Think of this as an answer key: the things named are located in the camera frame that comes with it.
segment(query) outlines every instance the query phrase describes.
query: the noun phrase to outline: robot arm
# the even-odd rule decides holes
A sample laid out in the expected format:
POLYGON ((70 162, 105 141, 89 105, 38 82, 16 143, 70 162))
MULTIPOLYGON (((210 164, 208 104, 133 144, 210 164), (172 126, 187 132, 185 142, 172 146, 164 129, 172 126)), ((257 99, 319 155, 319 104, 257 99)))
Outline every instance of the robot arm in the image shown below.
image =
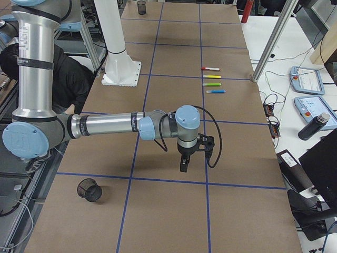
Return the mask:
POLYGON ((3 131, 3 141, 10 152, 31 159, 81 136, 139 132, 143 140, 177 138, 183 172, 187 171, 190 155, 196 151, 205 152, 209 161, 214 139, 198 134, 200 115, 190 105, 168 114, 155 110, 95 116, 56 115, 52 110, 54 31, 62 21, 81 20, 80 0, 12 2, 12 13, 19 23, 19 106, 13 112, 14 122, 3 131))

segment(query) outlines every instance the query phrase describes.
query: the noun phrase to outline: pen holder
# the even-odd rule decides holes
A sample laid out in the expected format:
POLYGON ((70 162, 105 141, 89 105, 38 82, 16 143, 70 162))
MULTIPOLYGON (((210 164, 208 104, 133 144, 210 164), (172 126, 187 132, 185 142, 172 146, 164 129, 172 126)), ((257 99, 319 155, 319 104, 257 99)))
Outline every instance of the pen holder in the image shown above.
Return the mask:
POLYGON ((140 15, 146 14, 146 5, 145 5, 145 3, 146 2, 143 1, 143 0, 137 1, 138 14, 140 14, 140 15))
POLYGON ((94 179, 86 178, 78 184, 77 194, 89 202, 96 202, 102 195, 102 188, 94 179))

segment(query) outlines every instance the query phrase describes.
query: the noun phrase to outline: yellow marker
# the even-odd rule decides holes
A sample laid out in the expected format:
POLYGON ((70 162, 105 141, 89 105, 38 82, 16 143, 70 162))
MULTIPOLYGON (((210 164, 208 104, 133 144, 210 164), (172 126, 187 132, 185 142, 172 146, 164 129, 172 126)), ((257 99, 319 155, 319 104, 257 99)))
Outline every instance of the yellow marker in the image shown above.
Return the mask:
POLYGON ((203 75, 203 78, 221 78, 220 75, 203 75))

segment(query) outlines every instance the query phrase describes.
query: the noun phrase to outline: table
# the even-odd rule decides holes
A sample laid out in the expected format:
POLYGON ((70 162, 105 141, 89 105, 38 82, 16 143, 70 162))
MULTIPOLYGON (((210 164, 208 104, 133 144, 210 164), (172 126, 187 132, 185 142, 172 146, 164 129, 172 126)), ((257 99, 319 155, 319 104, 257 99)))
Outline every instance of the table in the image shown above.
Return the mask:
MULTIPOLYGON (((179 172, 174 139, 168 153, 136 133, 73 140, 25 252, 301 252, 235 7, 146 5, 122 16, 128 54, 142 61, 138 86, 97 78, 84 113, 203 106, 223 134, 219 165, 195 154, 179 172), (203 65, 221 68, 225 94, 205 93, 203 65), (76 194, 87 177, 103 189, 97 203, 76 194)), ((200 131, 216 136, 201 116, 200 131)))
MULTIPOLYGON (((256 67, 255 63, 257 63, 255 60, 258 60, 261 57, 276 21, 277 17, 250 16, 248 22, 246 24, 242 24, 242 30, 254 68, 256 67)), ((292 88, 289 89, 290 79, 288 76, 277 76, 273 73, 268 73, 268 71, 272 71, 277 74, 288 74, 292 66, 299 66, 300 64, 302 64, 302 67, 309 67, 313 69, 323 68, 323 65, 313 65, 311 63, 309 57, 313 53, 314 49, 310 48, 311 44, 306 38, 297 20, 295 18, 290 18, 273 52, 275 54, 274 59, 290 58, 306 51, 308 52, 307 56, 306 54, 303 54, 294 59, 270 62, 266 65, 264 73, 258 80, 260 91, 265 92, 266 94, 272 93, 265 79, 266 75, 273 90, 281 94, 286 94, 287 91, 289 91, 286 96, 284 109, 282 110, 282 105, 276 105, 274 109, 274 113, 279 119, 281 118, 282 111, 280 129, 281 137, 279 139, 276 152, 288 149, 297 160, 307 151, 307 149, 318 143, 321 136, 325 136, 331 131, 318 132, 307 141, 302 141, 298 138, 297 133, 306 125, 306 123, 295 107, 293 99, 298 96, 304 96, 305 94, 294 92, 292 88)), ((323 83, 333 83, 326 69, 322 69, 320 72, 323 83)), ((337 109, 336 85, 327 84, 324 85, 324 88, 324 99, 332 109, 337 109)), ((309 194, 309 190, 304 191, 302 194, 305 197, 312 197, 312 194, 309 194)), ((324 237, 315 241, 308 241, 302 232, 299 232, 299 237, 303 252, 309 252, 312 249, 321 248, 324 242, 324 237)), ((329 236, 325 252, 335 252, 336 248, 337 235, 332 234, 329 236)))

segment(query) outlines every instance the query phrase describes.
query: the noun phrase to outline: white table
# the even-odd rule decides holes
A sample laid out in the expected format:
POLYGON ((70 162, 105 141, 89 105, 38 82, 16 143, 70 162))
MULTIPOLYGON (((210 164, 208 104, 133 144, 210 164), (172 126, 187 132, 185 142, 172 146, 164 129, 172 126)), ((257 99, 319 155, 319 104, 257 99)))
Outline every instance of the white table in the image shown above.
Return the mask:
MULTIPOLYGON (((246 24, 242 24, 242 30, 246 39, 247 47, 249 49, 250 58, 252 59, 252 65, 255 69, 258 60, 260 59, 265 45, 273 31, 276 24, 277 17, 262 17, 262 16, 250 16, 246 24)), ((295 18, 290 18, 286 28, 284 29, 281 38, 279 39, 277 46, 275 47, 273 54, 275 57, 270 59, 284 59, 289 57, 295 57, 301 53, 306 52, 311 48, 311 44, 300 25, 295 18)), ((299 66, 302 62, 302 67, 309 67, 313 69, 320 69, 323 65, 314 65, 311 63, 309 57, 314 49, 309 50, 309 53, 300 55, 294 59, 269 62, 264 72, 262 73, 258 86, 261 92, 268 94, 273 93, 265 80, 265 75, 271 85, 271 88, 283 95, 286 95, 289 85, 289 76, 278 76, 272 73, 266 73, 272 71, 277 74, 289 74, 289 70, 292 66, 299 66)), ((323 83, 333 83, 326 69, 320 71, 323 83)), ((334 84, 324 85, 325 95, 323 96, 332 109, 337 109, 337 87, 334 84)), ((303 93, 294 92, 292 88, 289 89, 289 93, 286 96, 286 102, 282 110, 282 105, 276 105, 274 114, 281 119, 281 128, 279 138, 279 144, 276 148, 276 152, 280 152, 284 149, 288 149, 292 155, 298 159, 304 154, 307 149, 314 146, 319 142, 321 136, 328 135, 331 131, 320 131, 307 141, 302 141, 298 137, 298 132, 306 125, 304 119, 300 116, 297 108, 294 105, 294 98, 297 96, 305 96, 303 93)), ((264 95, 261 93, 261 99, 264 101, 264 95)), ((279 102, 283 101, 283 98, 279 96, 279 102)), ((275 96, 270 98, 267 102, 274 102, 275 96)), ((322 247, 324 237, 315 241, 308 241, 304 233, 299 232, 299 238, 303 252, 309 252, 312 249, 319 249, 322 247)), ((328 242, 325 247, 325 253, 335 253, 337 249, 337 234, 329 235, 328 242)))

